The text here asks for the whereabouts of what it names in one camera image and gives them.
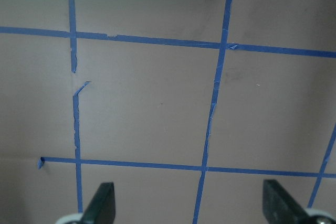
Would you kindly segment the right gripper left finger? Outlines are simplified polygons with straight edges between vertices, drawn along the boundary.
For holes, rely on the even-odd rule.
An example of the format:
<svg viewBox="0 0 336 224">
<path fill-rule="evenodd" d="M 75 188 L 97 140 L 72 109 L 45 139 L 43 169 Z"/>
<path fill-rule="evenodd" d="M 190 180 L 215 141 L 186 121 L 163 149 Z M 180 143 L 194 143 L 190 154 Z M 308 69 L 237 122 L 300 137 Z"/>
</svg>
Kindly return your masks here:
<svg viewBox="0 0 336 224">
<path fill-rule="evenodd" d="M 81 217 L 81 223 L 113 224 L 116 216 L 114 183 L 102 183 Z"/>
</svg>

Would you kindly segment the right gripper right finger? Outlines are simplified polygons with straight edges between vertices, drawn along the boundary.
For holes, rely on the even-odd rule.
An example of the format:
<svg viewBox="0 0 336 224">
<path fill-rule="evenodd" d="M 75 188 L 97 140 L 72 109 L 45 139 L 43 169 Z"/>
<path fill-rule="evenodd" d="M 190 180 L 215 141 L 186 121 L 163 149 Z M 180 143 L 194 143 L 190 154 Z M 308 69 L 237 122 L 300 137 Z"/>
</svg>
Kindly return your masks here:
<svg viewBox="0 0 336 224">
<path fill-rule="evenodd" d="M 275 179 L 263 181 L 263 215 L 269 224 L 306 223 L 309 215 Z"/>
</svg>

